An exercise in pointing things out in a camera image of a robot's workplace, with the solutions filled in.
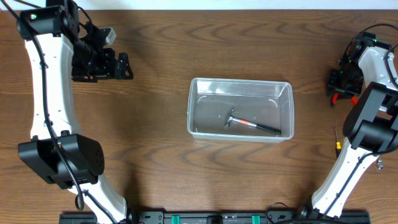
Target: green clip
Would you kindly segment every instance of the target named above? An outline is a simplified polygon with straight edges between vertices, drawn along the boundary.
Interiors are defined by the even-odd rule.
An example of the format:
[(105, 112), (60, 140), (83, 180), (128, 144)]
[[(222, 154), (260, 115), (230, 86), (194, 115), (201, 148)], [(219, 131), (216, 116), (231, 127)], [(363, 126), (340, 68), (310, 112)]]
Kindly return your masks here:
[(180, 224), (180, 216), (172, 215), (172, 224)]
[(259, 215), (253, 215), (251, 217), (251, 220), (253, 221), (253, 224), (261, 224), (261, 219)]

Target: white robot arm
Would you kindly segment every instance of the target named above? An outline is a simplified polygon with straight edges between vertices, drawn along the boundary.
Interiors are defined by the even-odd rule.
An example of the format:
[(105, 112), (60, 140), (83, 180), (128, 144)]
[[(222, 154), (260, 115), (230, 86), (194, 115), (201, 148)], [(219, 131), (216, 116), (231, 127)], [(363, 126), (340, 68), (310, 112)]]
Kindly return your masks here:
[(335, 165), (312, 196), (313, 210), (318, 213), (340, 217), (349, 194), (365, 170), (376, 161), (378, 154), (366, 156), (360, 165), (359, 159), (396, 144), (395, 118), (386, 120), (376, 116), (378, 110), (395, 113), (397, 88), (394, 82), (397, 73), (392, 62), (394, 54), (389, 49), (391, 46), (378, 42), (374, 34), (361, 33), (352, 41), (350, 51), (343, 56), (341, 71), (335, 72), (339, 75), (337, 79), (334, 77), (335, 81), (340, 81), (340, 89), (336, 91), (349, 94), (347, 92), (361, 88), (361, 77), (367, 89), (347, 117), (343, 130), (347, 137)]
[[(67, 168), (55, 153), (51, 153), (54, 145), (44, 116), (39, 58), (42, 54), (46, 63), (47, 110), (51, 129), (84, 193), (85, 203), (95, 213), (99, 223), (119, 223), (122, 220), (128, 223), (126, 200), (113, 189), (103, 174), (104, 157), (100, 144), (81, 135), (72, 92), (72, 80), (132, 79), (127, 54), (119, 54), (119, 60), (116, 60), (112, 49), (104, 49), (104, 45), (112, 44), (116, 34), (112, 28), (95, 27), (91, 20), (83, 25), (88, 35), (79, 39), (78, 8), (73, 1), (67, 0), (54, 6), (49, 2), (45, 8), (21, 12), (21, 20), (25, 20), (30, 28), (18, 24), (32, 65), (34, 87), (32, 141), (19, 144), (19, 156), (47, 183), (78, 193)], [(36, 49), (27, 29), (34, 30), (41, 52)]]

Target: orange part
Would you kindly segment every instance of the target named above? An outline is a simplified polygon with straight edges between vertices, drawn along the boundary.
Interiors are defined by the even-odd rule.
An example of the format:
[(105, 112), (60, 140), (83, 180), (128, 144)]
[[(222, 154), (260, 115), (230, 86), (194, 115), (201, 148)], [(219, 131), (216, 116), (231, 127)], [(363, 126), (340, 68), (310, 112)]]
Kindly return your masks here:
[(356, 103), (358, 102), (358, 100), (355, 98), (355, 96), (353, 96), (351, 98), (351, 102), (353, 102), (354, 106), (356, 105)]
[(245, 124), (245, 125), (250, 125), (251, 123), (249, 121), (244, 121), (244, 120), (239, 120), (239, 123)]
[(336, 94), (333, 96), (332, 102), (333, 102), (334, 105), (336, 105), (337, 98), (338, 98), (338, 93), (336, 93)]

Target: hammer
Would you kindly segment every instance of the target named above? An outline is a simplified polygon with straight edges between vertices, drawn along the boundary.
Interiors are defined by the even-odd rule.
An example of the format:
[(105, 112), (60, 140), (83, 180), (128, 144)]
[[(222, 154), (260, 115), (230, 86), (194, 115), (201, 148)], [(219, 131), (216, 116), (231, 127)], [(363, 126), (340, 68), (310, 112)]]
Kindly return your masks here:
[(234, 116), (232, 116), (232, 114), (235, 112), (235, 108), (232, 109), (232, 111), (230, 112), (229, 116), (226, 117), (226, 121), (225, 121), (225, 125), (224, 128), (228, 129), (231, 122), (235, 122), (238, 124), (244, 124), (246, 126), (252, 127), (252, 128), (257, 128), (263, 131), (268, 131), (274, 134), (280, 134), (280, 130), (276, 129), (276, 128), (272, 128), (272, 127), (268, 127), (262, 124), (255, 124), (249, 121), (245, 121), (243, 119), (239, 119), (239, 118), (235, 118)]

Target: hammer head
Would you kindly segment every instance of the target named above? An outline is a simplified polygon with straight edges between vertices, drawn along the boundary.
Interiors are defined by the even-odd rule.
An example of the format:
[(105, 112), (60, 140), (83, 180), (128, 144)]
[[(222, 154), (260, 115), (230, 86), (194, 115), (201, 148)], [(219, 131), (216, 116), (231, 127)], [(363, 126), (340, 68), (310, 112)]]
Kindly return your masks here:
[(225, 128), (225, 129), (228, 129), (228, 128), (229, 128), (229, 125), (231, 124), (231, 121), (232, 121), (232, 119), (233, 119), (232, 113), (234, 113), (234, 112), (235, 112), (235, 108), (233, 108), (233, 109), (231, 110), (231, 112), (227, 115), (227, 117), (226, 117), (226, 119), (225, 119), (225, 125), (224, 125), (224, 128)]

